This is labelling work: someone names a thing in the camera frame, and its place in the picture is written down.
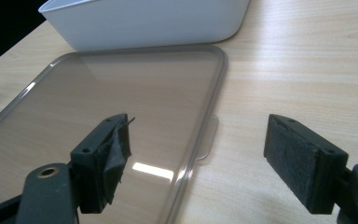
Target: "wood grain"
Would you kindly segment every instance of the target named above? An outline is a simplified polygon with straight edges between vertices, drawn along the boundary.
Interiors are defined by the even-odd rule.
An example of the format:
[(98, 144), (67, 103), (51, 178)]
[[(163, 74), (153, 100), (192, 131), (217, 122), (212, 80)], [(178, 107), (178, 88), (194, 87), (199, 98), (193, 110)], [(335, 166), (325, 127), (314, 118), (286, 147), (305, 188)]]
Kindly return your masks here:
[[(220, 124), (178, 222), (335, 223), (337, 208), (332, 216), (308, 214), (263, 158), (263, 147), (268, 115), (280, 114), (346, 150), (349, 168), (358, 163), (358, 1), (251, 1), (240, 30), (215, 45), (229, 58), (215, 109)], [(4, 54), (0, 111), (70, 51), (45, 22)]]

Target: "gray lid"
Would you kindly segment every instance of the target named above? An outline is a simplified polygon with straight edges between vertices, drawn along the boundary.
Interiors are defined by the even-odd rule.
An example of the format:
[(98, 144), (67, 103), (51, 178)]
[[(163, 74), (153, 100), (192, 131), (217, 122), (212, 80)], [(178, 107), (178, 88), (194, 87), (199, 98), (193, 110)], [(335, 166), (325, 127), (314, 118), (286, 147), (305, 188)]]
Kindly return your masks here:
[(210, 46), (61, 56), (0, 114), (0, 202), (21, 194), (33, 169), (68, 162), (102, 119), (127, 113), (132, 156), (115, 199), (80, 220), (173, 221), (226, 67)]

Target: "translucent lid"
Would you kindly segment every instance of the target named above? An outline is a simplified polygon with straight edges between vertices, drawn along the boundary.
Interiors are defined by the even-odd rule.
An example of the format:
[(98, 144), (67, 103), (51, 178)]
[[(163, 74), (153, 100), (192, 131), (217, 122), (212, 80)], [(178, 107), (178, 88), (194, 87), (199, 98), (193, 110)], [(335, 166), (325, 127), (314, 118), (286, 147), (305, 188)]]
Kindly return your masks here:
[(71, 53), (51, 63), (0, 114), (0, 203), (103, 119), (136, 117), (115, 199), (84, 223), (167, 223), (176, 216), (226, 71), (211, 46)]

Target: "white plastic bin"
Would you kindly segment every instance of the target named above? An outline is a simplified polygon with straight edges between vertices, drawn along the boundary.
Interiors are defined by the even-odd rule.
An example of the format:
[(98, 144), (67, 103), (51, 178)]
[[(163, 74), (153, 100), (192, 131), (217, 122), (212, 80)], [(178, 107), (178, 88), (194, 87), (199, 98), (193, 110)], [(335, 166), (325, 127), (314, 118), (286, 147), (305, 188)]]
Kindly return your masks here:
[(249, 0), (49, 0), (39, 12), (77, 51), (205, 43), (234, 35)]

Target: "plastic container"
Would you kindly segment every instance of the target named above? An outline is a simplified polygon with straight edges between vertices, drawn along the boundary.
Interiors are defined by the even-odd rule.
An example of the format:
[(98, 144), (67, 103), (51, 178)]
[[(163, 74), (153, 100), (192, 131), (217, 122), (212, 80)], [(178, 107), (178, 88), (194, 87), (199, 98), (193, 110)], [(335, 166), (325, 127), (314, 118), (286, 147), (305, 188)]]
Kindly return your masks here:
[(249, 0), (49, 0), (39, 12), (77, 51), (220, 41)]
[(196, 160), (212, 144), (227, 69), (216, 47), (71, 53), (51, 63), (0, 113), (0, 202), (33, 169), (68, 162), (104, 118), (127, 113), (132, 156), (112, 205), (84, 223), (173, 223)]

